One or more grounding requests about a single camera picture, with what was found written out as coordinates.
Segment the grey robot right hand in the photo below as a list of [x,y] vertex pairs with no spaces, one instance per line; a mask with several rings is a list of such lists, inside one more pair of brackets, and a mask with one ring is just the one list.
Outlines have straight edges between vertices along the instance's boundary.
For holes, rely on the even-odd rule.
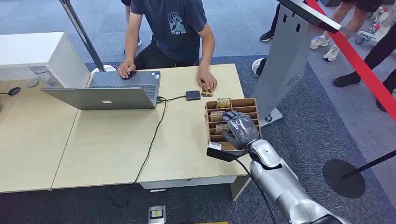
[[226,122],[229,131],[223,131],[222,135],[236,150],[243,150],[247,145],[260,139],[260,133],[250,116],[231,110],[221,116]]

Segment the person's right hand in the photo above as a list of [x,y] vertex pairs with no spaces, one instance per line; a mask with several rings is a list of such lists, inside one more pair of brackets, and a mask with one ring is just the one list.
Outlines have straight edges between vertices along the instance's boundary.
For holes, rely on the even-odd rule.
[[120,78],[128,79],[132,72],[135,71],[136,66],[133,61],[126,60],[122,62],[117,70]]

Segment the person's left hand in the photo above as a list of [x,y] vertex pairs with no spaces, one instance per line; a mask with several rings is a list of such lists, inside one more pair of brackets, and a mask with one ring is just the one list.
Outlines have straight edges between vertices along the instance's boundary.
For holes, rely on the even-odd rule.
[[212,90],[212,91],[214,91],[217,87],[217,80],[210,73],[209,66],[200,65],[198,67],[196,81],[197,81],[199,87],[203,87],[205,85],[209,90]]

